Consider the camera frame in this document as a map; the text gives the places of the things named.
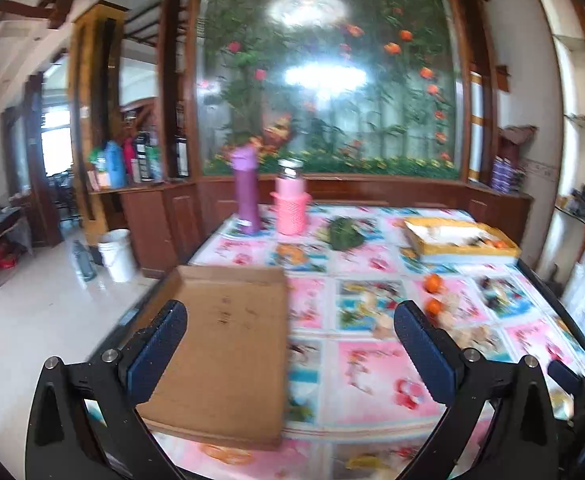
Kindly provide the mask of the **orange tangerine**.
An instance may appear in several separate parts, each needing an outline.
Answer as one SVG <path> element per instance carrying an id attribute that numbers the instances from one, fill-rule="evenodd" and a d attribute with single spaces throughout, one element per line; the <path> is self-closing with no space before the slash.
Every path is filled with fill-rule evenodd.
<path id="1" fill-rule="evenodd" d="M 430 298 L 425 304 L 425 312 L 430 318 L 436 318 L 445 311 L 444 304 L 437 298 Z"/>
<path id="2" fill-rule="evenodd" d="M 443 278 L 439 274 L 429 274 L 423 279 L 423 289 L 431 295 L 441 294 L 445 289 Z"/>

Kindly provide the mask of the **brown cardboard tray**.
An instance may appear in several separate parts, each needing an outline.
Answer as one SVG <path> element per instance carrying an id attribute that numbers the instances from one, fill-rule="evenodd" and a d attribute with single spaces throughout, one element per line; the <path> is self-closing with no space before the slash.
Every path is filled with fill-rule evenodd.
<path id="1" fill-rule="evenodd" d="M 150 399 L 137 411 L 154 431 L 187 440 L 272 450 L 287 406 L 288 286 L 275 266 L 178 266 L 135 322 L 166 301 L 187 327 Z"/>

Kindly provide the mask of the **grey water jug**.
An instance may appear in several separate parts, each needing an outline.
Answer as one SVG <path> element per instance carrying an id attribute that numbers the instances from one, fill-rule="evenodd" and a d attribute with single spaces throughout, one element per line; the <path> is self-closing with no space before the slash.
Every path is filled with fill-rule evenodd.
<path id="1" fill-rule="evenodd" d="M 97 276 L 97 271 L 92 254 L 79 240 L 75 240 L 72 243 L 72 255 L 79 277 L 84 282 L 94 280 Z"/>

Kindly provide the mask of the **floral pink tablecloth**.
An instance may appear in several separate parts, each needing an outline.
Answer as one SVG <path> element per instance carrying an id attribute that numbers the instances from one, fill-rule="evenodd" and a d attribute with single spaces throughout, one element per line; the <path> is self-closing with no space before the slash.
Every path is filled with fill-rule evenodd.
<path id="1" fill-rule="evenodd" d="M 272 450 L 231 448 L 160 434 L 173 462 L 211 479 L 391 479 L 417 454 L 444 413 L 393 328 L 405 300 L 430 298 L 460 347 L 490 360 L 560 360 L 585 376 L 585 351 L 514 264 L 421 262 L 409 248 L 408 217 L 470 221 L 460 210 L 314 205 L 305 231 L 279 234 L 275 210 L 260 210 L 250 235 L 228 218 L 185 266 L 275 266 L 288 286 L 287 406 Z M 365 243 L 328 245 L 331 219 L 355 220 Z M 439 274 L 441 294 L 423 289 Z"/>

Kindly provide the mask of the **white plastic bucket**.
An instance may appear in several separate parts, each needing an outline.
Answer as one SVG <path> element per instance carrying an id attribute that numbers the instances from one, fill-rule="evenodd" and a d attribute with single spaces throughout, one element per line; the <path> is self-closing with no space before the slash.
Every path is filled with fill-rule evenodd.
<path id="1" fill-rule="evenodd" d="M 114 283 L 127 283 L 134 278 L 137 264 L 128 229 L 109 231 L 99 238 L 97 244 L 102 263 Z"/>

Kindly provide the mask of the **yellow cardboard box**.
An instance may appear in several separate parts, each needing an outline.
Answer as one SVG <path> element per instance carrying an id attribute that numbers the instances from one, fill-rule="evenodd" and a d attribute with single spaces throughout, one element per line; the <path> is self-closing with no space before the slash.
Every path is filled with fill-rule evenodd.
<path id="1" fill-rule="evenodd" d="M 501 230 L 484 223 L 408 217 L 406 236 L 423 263 L 514 264 L 520 248 Z"/>

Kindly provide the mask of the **purple spray cans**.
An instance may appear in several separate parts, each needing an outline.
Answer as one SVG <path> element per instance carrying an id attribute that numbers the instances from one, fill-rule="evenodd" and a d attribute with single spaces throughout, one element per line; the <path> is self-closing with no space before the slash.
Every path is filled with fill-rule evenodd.
<path id="1" fill-rule="evenodd" d="M 496 156 L 492 167 L 491 188 L 498 193 L 509 194 L 512 178 L 513 166 L 510 160 Z"/>

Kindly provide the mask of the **green leafy vegetable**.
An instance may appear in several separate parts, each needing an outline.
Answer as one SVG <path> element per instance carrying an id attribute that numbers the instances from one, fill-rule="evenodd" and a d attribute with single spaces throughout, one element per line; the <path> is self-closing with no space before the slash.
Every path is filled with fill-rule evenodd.
<path id="1" fill-rule="evenodd" d="M 328 222 L 327 233 L 328 245 L 335 252 L 348 252 L 365 243 L 364 234 L 358 229 L 352 218 L 331 219 Z"/>

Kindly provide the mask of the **blue thermos jug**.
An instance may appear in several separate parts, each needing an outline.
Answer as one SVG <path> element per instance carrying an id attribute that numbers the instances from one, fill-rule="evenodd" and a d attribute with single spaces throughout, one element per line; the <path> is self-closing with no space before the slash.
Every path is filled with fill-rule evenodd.
<path id="1" fill-rule="evenodd" d="M 126 184 L 123 150 L 119 144 L 109 141 L 104 151 L 110 188 L 123 188 Z"/>

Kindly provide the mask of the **pink knit-sleeve bottle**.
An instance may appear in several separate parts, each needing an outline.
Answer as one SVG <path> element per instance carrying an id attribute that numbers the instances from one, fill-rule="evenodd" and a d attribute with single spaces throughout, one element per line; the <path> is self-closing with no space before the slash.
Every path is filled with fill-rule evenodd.
<path id="1" fill-rule="evenodd" d="M 303 162 L 284 158 L 278 161 L 279 174 L 275 180 L 274 200 L 276 230 L 286 236 L 300 235 L 306 228 L 306 206 L 311 199 L 306 191 Z"/>

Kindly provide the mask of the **purple thermos bottle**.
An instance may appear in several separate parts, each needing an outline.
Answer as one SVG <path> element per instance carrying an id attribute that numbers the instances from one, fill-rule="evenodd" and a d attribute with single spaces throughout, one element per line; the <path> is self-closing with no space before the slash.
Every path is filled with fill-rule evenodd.
<path id="1" fill-rule="evenodd" d="M 230 161 L 235 179 L 238 220 L 242 231 L 253 235 L 261 229 L 258 155 L 252 145 L 246 144 L 236 148 Z"/>

